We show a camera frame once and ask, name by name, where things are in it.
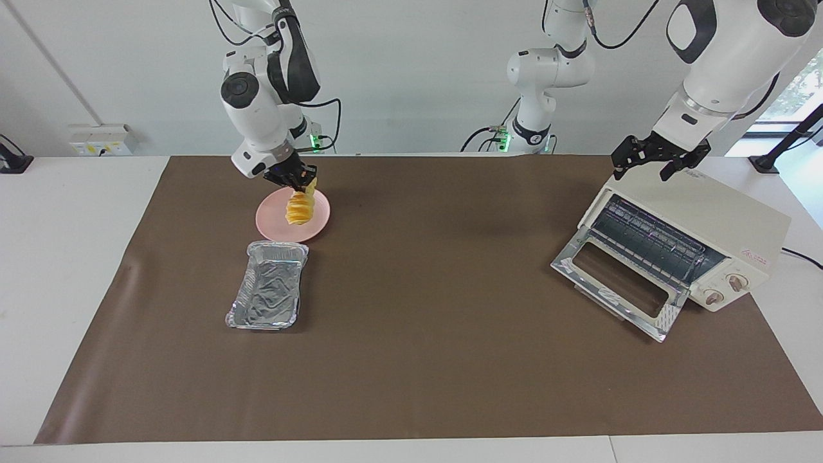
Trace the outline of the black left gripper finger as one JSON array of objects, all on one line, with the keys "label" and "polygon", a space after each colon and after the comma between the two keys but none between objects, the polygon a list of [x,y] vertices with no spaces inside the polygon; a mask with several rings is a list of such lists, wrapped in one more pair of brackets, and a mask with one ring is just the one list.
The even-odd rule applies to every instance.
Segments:
[{"label": "black left gripper finger", "polygon": [[611,162],[613,164],[613,178],[615,181],[620,181],[625,173],[637,166],[642,166],[647,163],[646,141],[638,140],[635,136],[627,136],[615,147],[611,153]]},{"label": "black left gripper finger", "polygon": [[668,181],[671,176],[684,169],[694,169],[706,158],[711,150],[710,143],[701,143],[690,152],[667,154],[666,166],[661,170],[661,181]]}]

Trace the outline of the sliced yellow bread loaf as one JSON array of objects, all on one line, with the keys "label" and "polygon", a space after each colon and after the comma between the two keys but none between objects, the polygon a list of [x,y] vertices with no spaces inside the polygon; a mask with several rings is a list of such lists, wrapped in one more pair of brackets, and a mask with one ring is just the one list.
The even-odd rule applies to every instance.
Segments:
[{"label": "sliced yellow bread loaf", "polygon": [[285,219],[289,225],[302,226],[314,217],[315,192],[318,180],[313,179],[305,190],[295,190],[286,203]]}]

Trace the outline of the aluminium foil tray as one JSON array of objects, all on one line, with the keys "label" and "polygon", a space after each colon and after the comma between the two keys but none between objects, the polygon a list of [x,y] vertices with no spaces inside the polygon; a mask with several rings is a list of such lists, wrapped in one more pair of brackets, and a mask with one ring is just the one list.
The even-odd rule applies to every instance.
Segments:
[{"label": "aluminium foil tray", "polygon": [[255,241],[239,292],[224,322],[232,329],[282,331],[296,323],[300,282],[309,247],[282,241]]}]

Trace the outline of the cream white toaster oven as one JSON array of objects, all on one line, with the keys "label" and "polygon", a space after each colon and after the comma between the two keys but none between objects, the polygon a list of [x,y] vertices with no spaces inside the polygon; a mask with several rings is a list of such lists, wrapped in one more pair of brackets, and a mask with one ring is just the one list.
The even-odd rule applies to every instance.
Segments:
[{"label": "cream white toaster oven", "polygon": [[[661,181],[660,170],[651,165],[627,170],[620,181],[611,178],[605,182],[579,226],[592,228],[612,195],[623,197],[705,245],[707,254],[697,278],[688,286],[689,297],[712,313],[770,278],[790,229],[788,215],[699,170],[679,171]],[[748,278],[749,292],[731,290],[727,276],[733,273]],[[703,305],[703,292],[708,289],[723,293],[722,305]]]}]

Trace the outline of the glass metal oven door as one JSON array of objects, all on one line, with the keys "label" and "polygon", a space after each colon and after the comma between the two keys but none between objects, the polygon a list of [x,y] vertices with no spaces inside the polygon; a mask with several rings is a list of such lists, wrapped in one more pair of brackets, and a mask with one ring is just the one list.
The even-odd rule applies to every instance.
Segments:
[{"label": "glass metal oven door", "polygon": [[[634,275],[652,282],[667,293],[660,311],[655,316],[647,314],[619,293],[616,284],[607,284],[585,271],[574,259],[586,245],[602,250],[610,260],[630,270]],[[690,296],[690,289],[683,282],[660,270],[653,264],[641,262],[638,255],[625,246],[607,238],[597,230],[580,226],[566,246],[552,261],[552,267],[574,283],[574,287],[615,317],[632,323],[653,340],[663,343]]]}]

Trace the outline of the pink round plate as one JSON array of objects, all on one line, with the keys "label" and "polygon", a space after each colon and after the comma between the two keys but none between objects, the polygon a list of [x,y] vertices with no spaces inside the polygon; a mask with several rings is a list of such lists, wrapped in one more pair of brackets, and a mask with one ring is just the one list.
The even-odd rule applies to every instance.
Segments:
[{"label": "pink round plate", "polygon": [[267,240],[303,243],[317,237],[329,222],[331,205],[326,196],[317,190],[314,193],[312,219],[302,225],[289,224],[286,220],[286,205],[293,193],[290,188],[280,188],[259,204],[255,224]]}]

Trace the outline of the bright window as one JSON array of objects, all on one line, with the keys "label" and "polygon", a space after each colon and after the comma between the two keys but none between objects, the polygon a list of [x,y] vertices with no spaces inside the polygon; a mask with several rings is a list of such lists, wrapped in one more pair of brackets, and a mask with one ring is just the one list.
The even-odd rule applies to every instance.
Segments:
[{"label": "bright window", "polygon": [[805,120],[823,103],[823,49],[791,80],[758,124],[789,124]]}]

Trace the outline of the brown table mat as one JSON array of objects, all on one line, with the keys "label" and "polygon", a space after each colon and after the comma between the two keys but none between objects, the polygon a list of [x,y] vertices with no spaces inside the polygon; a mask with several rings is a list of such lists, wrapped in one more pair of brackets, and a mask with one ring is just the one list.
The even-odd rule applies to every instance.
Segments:
[{"label": "brown table mat", "polygon": [[273,185],[172,158],[38,444],[823,430],[752,297],[657,343],[550,267],[604,156],[314,158],[298,320],[231,329]]}]

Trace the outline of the white wall socket strip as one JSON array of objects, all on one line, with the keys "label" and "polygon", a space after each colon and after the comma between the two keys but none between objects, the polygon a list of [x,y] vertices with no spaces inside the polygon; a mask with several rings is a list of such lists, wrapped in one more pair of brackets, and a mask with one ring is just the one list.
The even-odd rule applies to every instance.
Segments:
[{"label": "white wall socket strip", "polygon": [[132,156],[138,139],[127,124],[70,124],[69,144],[79,156]]}]

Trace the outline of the black desk clamp mount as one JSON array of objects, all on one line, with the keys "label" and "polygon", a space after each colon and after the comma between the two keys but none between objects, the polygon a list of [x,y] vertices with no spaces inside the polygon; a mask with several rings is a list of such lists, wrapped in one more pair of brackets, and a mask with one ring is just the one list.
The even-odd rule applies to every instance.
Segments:
[{"label": "black desk clamp mount", "polygon": [[0,134],[0,174],[20,175],[33,162],[33,156],[26,154],[11,138]]}]

